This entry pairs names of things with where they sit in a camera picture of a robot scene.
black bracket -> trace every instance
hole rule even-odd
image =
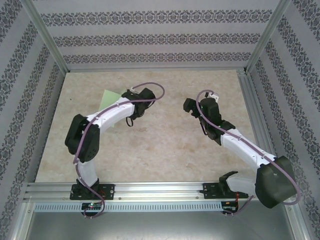
[[[220,189],[218,182],[206,182],[203,185],[203,190],[200,190],[200,193],[203,194],[204,199],[235,199],[236,192],[229,191],[223,193]],[[247,199],[249,197],[248,194],[243,192],[238,192],[239,199]]]
[[[228,177],[233,174],[237,174],[237,171],[230,171],[225,175],[219,177],[219,182],[209,182],[203,184],[203,190],[200,193],[204,194],[204,199],[234,199],[236,198],[236,192],[231,191],[228,184]],[[239,199],[247,199],[248,194],[238,192]]]
[[[136,120],[136,118],[142,117],[145,114],[145,110],[151,107],[151,105],[155,102],[153,100],[156,98],[154,93],[148,88],[144,88],[139,94],[131,92],[131,90],[128,89],[125,93],[121,95],[121,97],[129,99],[131,101],[150,100],[147,102],[132,103],[134,105],[134,111],[133,111],[133,114],[128,117],[131,119],[132,126],[133,126],[133,120]]]
[[[114,184],[99,184],[99,179],[95,182],[91,188],[100,194],[104,200],[113,200],[115,195]],[[100,200],[98,196],[92,193],[79,180],[76,180],[76,184],[71,187],[70,200]]]

metal base plate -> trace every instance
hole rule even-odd
[[[222,204],[235,196],[204,199],[204,183],[113,182],[114,199],[105,201],[108,213],[93,224],[81,216],[82,203],[90,200],[69,199],[73,183],[28,183],[9,239],[310,239],[299,205],[268,209],[254,198],[241,216],[227,217],[220,213]],[[76,235],[70,235],[74,225]]]
[[[236,193],[233,191],[223,194],[217,182],[203,183],[203,191],[201,193],[204,194],[204,199],[234,199],[236,197]],[[247,199],[249,197],[248,194],[243,192],[238,192],[238,194],[239,199]]]
[[[100,194],[104,200],[113,200],[115,193],[115,185],[114,184],[99,184],[98,186],[98,194]],[[100,200],[96,195],[90,196],[88,194],[79,193],[79,185],[73,184],[71,187],[70,200]]]

enclosure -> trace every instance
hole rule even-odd
[[[0,239],[320,239],[319,0],[0,6]],[[133,127],[121,120],[101,135],[96,172],[113,200],[84,219],[83,201],[70,200],[70,124],[100,111],[106,91],[145,82],[165,95]],[[254,198],[227,217],[227,200],[204,198],[203,184],[230,171],[255,175],[184,111],[204,89],[248,140],[290,159],[299,204]]]

gray metal panel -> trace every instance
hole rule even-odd
[[[291,240],[283,205],[267,209],[259,202],[235,217],[220,212],[109,212],[97,219],[80,213],[34,212],[28,240]]]

mounting plate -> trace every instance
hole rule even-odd
[[[97,193],[100,194],[104,200],[113,200],[115,195],[115,185],[114,184],[99,184]],[[100,200],[99,197],[92,194],[86,194],[79,191],[79,185],[73,184],[71,187],[70,200]]]
[[[203,190],[200,193],[203,194],[204,199],[235,199],[236,193],[233,191],[228,191],[225,194],[219,188],[218,182],[206,182],[202,184]],[[248,194],[243,192],[238,192],[239,199],[247,199]]]

